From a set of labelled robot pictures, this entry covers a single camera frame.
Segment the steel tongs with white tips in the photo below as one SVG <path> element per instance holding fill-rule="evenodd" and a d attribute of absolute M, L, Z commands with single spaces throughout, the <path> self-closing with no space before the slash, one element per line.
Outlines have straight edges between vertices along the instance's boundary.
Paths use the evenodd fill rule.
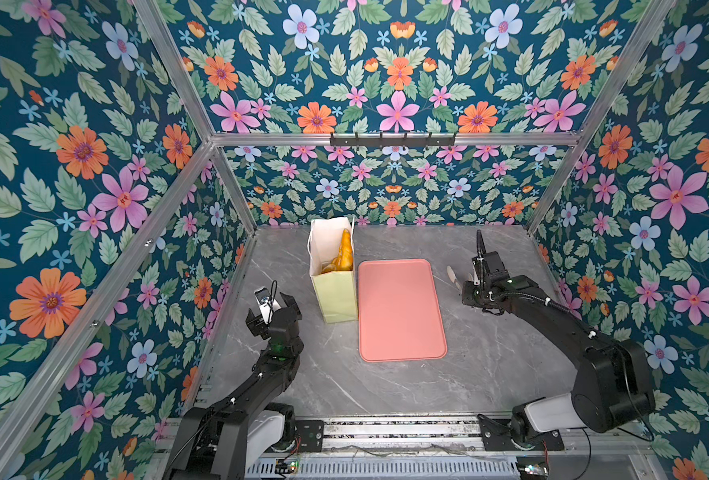
<path fill-rule="evenodd" d="M 463 290 L 462 283 L 459 281 L 459 278 L 456 276 L 456 272 L 452 266 L 447 267 L 447 274 L 450 282 L 459 290 Z"/>

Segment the white and green paper bag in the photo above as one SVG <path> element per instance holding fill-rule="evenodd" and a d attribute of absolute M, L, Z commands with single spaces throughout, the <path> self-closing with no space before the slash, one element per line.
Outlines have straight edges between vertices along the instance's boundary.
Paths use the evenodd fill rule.
<path fill-rule="evenodd" d="M 310 280 L 318 307 L 326 323 L 342 323 L 358 319 L 358 297 L 355 274 L 354 222 L 348 217 L 316 219 L 310 224 L 306 248 L 310 254 Z M 349 272 L 322 274 L 322 268 L 338 254 L 342 232 L 352 233 L 354 269 Z"/>

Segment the long braided bread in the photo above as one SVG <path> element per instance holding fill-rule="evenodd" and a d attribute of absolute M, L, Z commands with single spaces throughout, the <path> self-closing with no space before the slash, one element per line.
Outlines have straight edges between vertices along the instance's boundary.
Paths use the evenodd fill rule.
<path fill-rule="evenodd" d="M 322 268 L 322 274 L 330 272 L 349 272 L 354 269 L 354 249 L 352 249 L 352 233 L 345 229 L 340 238 L 338 254 Z"/>

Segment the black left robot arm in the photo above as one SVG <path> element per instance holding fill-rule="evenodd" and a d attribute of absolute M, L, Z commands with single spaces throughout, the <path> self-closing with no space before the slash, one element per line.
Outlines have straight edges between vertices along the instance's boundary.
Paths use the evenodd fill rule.
<path fill-rule="evenodd" d="M 292 439 L 286 435 L 292 408 L 274 400 L 290 387 L 300 368 L 302 312 L 286 293 L 262 288 L 254 297 L 258 312 L 248 312 L 246 327 L 268 344 L 252 373 L 232 393 L 184 414 L 162 478 L 244 479 L 268 448 Z"/>

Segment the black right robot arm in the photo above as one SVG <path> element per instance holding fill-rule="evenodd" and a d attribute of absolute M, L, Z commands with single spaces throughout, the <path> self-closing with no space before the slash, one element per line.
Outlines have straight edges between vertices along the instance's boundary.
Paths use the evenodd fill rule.
<path fill-rule="evenodd" d="M 462 302 L 527 322 L 577 370 L 568 393 L 516 406 L 509 425 L 502 429 L 506 438 L 527 447 L 561 429 L 606 433 L 636 420 L 646 421 L 655 411 L 652 367 L 640 344 L 592 328 L 531 278 L 510 276 L 497 252 L 479 247 L 472 262 L 474 276 L 462 285 Z"/>

